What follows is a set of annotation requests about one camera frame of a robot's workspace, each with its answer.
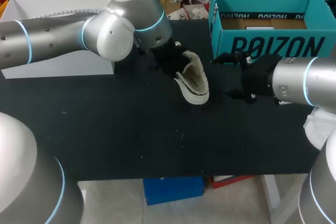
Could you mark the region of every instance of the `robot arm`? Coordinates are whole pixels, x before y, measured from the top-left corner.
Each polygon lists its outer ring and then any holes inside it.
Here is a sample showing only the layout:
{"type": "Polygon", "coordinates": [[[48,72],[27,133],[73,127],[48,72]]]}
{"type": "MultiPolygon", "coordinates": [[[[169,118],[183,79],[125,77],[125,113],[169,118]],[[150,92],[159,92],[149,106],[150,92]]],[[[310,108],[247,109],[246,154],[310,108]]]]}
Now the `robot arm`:
{"type": "Polygon", "coordinates": [[[316,106],[336,114],[336,59],[282,58],[264,55],[252,62],[248,52],[224,54],[213,63],[239,63],[243,90],[227,92],[236,99],[256,101],[256,95],[316,106]]]}
{"type": "Polygon", "coordinates": [[[172,29],[159,0],[112,0],[100,14],[0,23],[0,69],[85,49],[119,61],[130,53],[134,33],[148,49],[168,42],[172,29]]]}

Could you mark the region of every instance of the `table leg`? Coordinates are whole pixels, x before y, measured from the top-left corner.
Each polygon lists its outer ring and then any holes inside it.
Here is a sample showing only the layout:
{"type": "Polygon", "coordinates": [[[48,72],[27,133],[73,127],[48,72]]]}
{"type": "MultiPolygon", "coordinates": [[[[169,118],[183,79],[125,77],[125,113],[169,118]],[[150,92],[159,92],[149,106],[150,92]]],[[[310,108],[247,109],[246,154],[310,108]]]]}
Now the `table leg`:
{"type": "Polygon", "coordinates": [[[307,174],[300,174],[281,202],[275,209],[273,209],[273,211],[270,211],[271,214],[269,219],[271,224],[284,224],[298,208],[299,195],[306,176],[307,174]]]}

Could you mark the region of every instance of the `blue light ring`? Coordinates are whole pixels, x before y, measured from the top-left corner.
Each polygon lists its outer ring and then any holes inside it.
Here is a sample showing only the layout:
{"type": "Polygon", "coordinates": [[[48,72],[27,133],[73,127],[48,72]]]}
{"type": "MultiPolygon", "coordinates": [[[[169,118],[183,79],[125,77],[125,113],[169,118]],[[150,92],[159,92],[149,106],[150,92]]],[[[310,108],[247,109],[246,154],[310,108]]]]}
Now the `blue light ring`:
{"type": "Polygon", "coordinates": [[[145,29],[136,29],[135,31],[142,32],[142,31],[148,31],[150,29],[153,29],[155,26],[157,26],[161,22],[161,20],[163,19],[163,17],[164,17],[164,11],[162,12],[162,15],[161,15],[160,19],[154,25],[152,25],[152,26],[150,26],[148,28],[145,28],[145,29]]]}
{"type": "Polygon", "coordinates": [[[304,94],[304,98],[306,99],[306,101],[308,102],[309,105],[314,106],[308,99],[308,94],[307,94],[307,86],[306,86],[306,82],[307,82],[307,75],[308,75],[308,70],[311,66],[311,64],[317,59],[318,57],[313,58],[309,63],[308,66],[304,72],[304,77],[303,77],[303,94],[304,94]]]}
{"type": "Polygon", "coordinates": [[[19,20],[15,20],[16,23],[18,23],[20,25],[20,27],[22,28],[23,32],[25,33],[26,35],[26,38],[27,38],[27,42],[28,42],[28,50],[29,50],[29,59],[28,59],[28,62],[27,64],[29,64],[31,62],[31,58],[32,58],[32,52],[31,52],[31,42],[30,42],[30,39],[29,39],[29,35],[28,35],[28,32],[27,32],[27,29],[26,27],[22,24],[21,21],[19,20]]]}
{"type": "Polygon", "coordinates": [[[90,20],[92,20],[94,18],[94,16],[93,17],[91,17],[91,18],[89,18],[87,21],[85,21],[85,23],[84,23],[84,25],[83,25],[83,27],[82,27],[82,33],[81,33],[81,39],[82,39],[82,43],[83,43],[83,46],[86,48],[86,50],[88,50],[89,51],[89,49],[85,46],[85,43],[84,43],[84,30],[85,30],[85,27],[86,27],[86,25],[90,22],[90,20]]]}
{"type": "Polygon", "coordinates": [[[59,199],[58,199],[58,202],[56,204],[56,207],[54,208],[53,212],[51,213],[50,217],[48,218],[48,220],[45,222],[45,224],[49,224],[53,217],[56,215],[57,211],[58,211],[58,208],[59,206],[61,205],[61,202],[62,202],[62,199],[63,199],[63,195],[64,195],[64,190],[65,190],[65,176],[64,176],[64,170],[63,170],[63,167],[61,165],[61,163],[58,161],[57,158],[55,158],[56,161],[58,162],[58,165],[62,171],[62,190],[61,190],[61,193],[59,195],[59,199]]]}
{"type": "Polygon", "coordinates": [[[329,217],[324,213],[324,211],[322,210],[322,208],[320,207],[320,205],[318,204],[317,200],[316,200],[316,197],[315,197],[315,194],[313,192],[313,187],[311,185],[311,171],[310,171],[310,176],[309,176],[309,184],[310,184],[310,191],[311,191],[311,195],[313,196],[313,199],[315,201],[315,204],[316,206],[318,207],[318,209],[320,210],[320,212],[323,214],[323,216],[326,218],[326,220],[331,223],[331,224],[334,224],[334,222],[332,222],[331,219],[329,219],[329,217]]]}

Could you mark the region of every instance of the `red box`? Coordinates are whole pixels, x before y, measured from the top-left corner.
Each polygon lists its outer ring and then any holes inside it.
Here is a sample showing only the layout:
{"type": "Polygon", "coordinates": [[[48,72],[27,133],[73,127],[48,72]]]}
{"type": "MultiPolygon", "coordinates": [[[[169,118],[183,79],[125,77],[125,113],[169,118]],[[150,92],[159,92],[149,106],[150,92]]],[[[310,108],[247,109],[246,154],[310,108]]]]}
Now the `red box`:
{"type": "Polygon", "coordinates": [[[209,177],[209,181],[210,181],[212,187],[216,189],[216,188],[220,188],[222,186],[227,186],[227,185],[236,183],[238,181],[241,181],[241,180],[244,180],[244,179],[247,179],[247,178],[251,178],[251,177],[254,177],[254,175],[242,175],[242,176],[237,176],[237,177],[233,177],[233,178],[227,178],[225,180],[218,181],[218,182],[213,182],[212,178],[209,177]]]}

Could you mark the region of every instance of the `white box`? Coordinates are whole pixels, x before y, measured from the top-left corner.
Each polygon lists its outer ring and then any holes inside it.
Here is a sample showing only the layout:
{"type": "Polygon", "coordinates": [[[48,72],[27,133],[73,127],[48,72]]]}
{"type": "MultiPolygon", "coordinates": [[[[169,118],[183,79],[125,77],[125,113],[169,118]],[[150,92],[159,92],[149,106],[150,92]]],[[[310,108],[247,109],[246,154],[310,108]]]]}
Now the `white box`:
{"type": "MultiPolygon", "coordinates": [[[[10,0],[0,22],[70,10],[102,10],[111,0],[10,0]]],[[[6,79],[113,74],[114,63],[86,50],[2,70],[6,79]]]]}

